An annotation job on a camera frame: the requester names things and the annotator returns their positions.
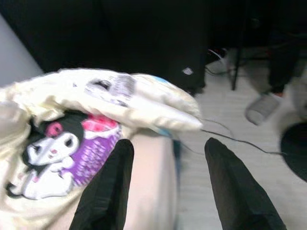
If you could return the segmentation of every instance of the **black round mat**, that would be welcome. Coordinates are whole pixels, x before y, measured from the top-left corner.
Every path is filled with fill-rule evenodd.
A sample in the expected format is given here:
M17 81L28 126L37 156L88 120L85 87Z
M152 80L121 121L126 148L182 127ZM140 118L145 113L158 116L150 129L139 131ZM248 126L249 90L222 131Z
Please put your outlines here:
M307 182L307 122L299 123L284 133L281 151L289 168Z

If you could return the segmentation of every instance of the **person's leg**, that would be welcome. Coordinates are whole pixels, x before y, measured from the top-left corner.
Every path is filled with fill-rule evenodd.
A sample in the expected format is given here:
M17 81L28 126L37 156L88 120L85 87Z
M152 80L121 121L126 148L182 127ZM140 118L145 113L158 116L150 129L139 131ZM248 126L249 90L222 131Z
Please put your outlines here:
M246 109L246 118L260 125L279 106L284 87L289 83L299 58L297 34L298 12L304 7L302 0L279 0L275 2L276 17L273 20L270 36L270 74L271 91L263 94Z

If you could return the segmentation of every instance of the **white floor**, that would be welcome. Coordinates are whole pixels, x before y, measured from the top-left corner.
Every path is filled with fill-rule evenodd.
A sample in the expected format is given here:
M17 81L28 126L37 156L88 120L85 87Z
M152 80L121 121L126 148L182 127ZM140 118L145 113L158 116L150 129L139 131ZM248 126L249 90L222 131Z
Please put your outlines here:
M238 139L250 141L267 151L279 151L283 130L300 119L291 101L291 88L278 111L261 126L244 117L245 108L264 90L268 73L265 61L252 61L240 69L237 90L230 90L224 76L206 76L207 87L196 99L203 118L212 119L229 127ZM230 135L214 123L205 122L207 130ZM204 154L205 142L215 137L228 146L247 166L254 178L266 190L288 230L307 229L307 183L296 177L280 156L204 132L181 134L181 140L196 152ZM221 230L214 202L207 162L204 156L184 149L182 155L179 223L183 230Z

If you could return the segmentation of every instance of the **gray slipper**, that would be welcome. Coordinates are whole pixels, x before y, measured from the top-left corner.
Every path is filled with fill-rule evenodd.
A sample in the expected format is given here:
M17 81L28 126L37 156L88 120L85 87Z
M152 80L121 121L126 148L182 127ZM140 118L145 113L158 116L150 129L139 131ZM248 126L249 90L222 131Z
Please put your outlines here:
M273 93L261 95L246 109L246 119L257 126L260 125L277 109L281 100L281 97Z

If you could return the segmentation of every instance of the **white wall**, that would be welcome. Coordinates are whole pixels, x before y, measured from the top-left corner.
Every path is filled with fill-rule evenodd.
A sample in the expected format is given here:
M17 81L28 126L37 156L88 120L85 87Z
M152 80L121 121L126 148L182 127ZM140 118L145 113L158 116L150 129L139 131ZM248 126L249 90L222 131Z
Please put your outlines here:
M0 87L43 71L0 15Z

